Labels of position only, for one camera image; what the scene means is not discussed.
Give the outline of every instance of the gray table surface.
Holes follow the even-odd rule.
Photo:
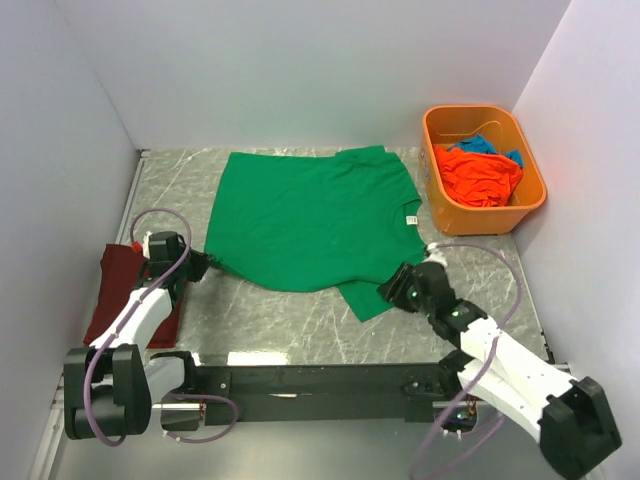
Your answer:
[[[338,149],[244,149],[271,155],[328,156]],[[451,241],[431,221],[419,168],[419,149],[390,149],[407,166],[423,205],[419,232],[426,243]],[[133,215],[150,207],[181,212],[193,230],[193,247],[204,246],[211,207],[230,149],[152,150],[144,152],[142,168],[129,209]],[[147,230],[182,231],[178,220],[152,213],[141,220],[136,238]],[[513,262],[520,261],[510,235],[474,237]],[[499,319],[512,305],[516,286],[509,271],[486,253],[469,248],[448,249],[448,273],[459,296]],[[528,292],[506,330],[536,355],[547,359]],[[249,364],[352,364],[437,362],[452,347],[437,337],[424,316],[392,309],[359,322],[337,289],[315,293],[287,293],[262,289],[246,280],[209,269],[189,287],[176,349],[190,350],[200,362],[227,364],[229,353]]]
[[[491,418],[480,407],[481,418]],[[431,425],[402,419],[239,423],[226,437],[201,445],[162,437],[159,414],[122,447],[98,440],[68,441],[51,479],[103,480],[407,480],[409,465]],[[206,437],[220,427],[204,427]],[[438,435],[419,478],[471,448],[484,434],[458,441]],[[476,455],[442,480],[561,480],[535,441],[507,421]],[[598,473],[588,480],[602,480]]]

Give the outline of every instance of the black metal base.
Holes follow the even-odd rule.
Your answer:
[[[433,421],[433,402],[451,394],[436,363],[326,366],[201,366],[196,391],[230,398],[241,421],[404,418]],[[225,425],[232,412],[207,403],[205,425]]]

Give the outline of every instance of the green t-shirt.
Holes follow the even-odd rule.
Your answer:
[[[271,290],[337,286],[365,321],[392,307],[376,289],[424,243],[407,216],[421,200],[384,147],[333,157],[232,153],[211,212],[205,252]]]

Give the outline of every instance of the plastic bin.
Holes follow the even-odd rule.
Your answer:
[[[538,166],[513,116],[490,105],[444,105],[423,117],[424,138],[420,151],[433,223],[445,235],[491,235],[510,232],[547,196]],[[522,180],[505,207],[468,207],[451,199],[444,190],[433,146],[449,148],[478,133],[500,153],[518,149],[522,155]]]

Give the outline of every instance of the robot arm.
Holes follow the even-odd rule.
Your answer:
[[[582,478],[621,446],[602,387],[544,362],[475,304],[457,298],[441,262],[403,264],[379,292],[399,308],[424,313],[434,331],[458,348],[440,362],[451,393],[468,388],[491,360],[469,393],[526,430],[564,478]]]
[[[151,235],[148,242],[149,261],[123,313],[90,347],[73,349],[65,359],[65,431],[69,438],[95,437],[84,408],[83,382],[96,349],[104,345],[147,286],[184,252],[184,241],[174,232]],[[197,372],[189,352],[157,354],[144,367],[140,351],[182,297],[187,281],[199,281],[208,265],[205,255],[191,251],[161,288],[138,305],[99,359],[91,379],[91,408],[105,435],[141,434],[154,403],[174,390],[193,391]],[[452,395],[466,388],[511,418],[534,438],[549,464],[564,478],[581,478],[620,447],[602,387],[589,377],[578,381],[545,363],[478,306],[457,298],[441,263],[403,264],[379,292],[399,308],[424,313],[434,331],[457,347],[439,362],[441,386]],[[486,369],[496,338],[495,356],[487,372],[471,385]]]
[[[150,258],[143,266],[137,288],[131,292],[125,308],[90,347],[72,349],[65,358],[65,431],[71,439],[95,437],[83,402],[83,383],[89,362],[131,307],[140,301],[148,285],[164,274],[185,249],[184,239],[175,232],[153,234],[146,242],[145,252]],[[143,367],[140,352],[180,300],[187,282],[199,281],[208,266],[206,255],[191,250],[185,262],[138,305],[99,359],[91,379],[91,408],[105,435],[143,433],[154,403],[178,388],[188,392],[193,385],[195,364],[189,353],[157,354]]]

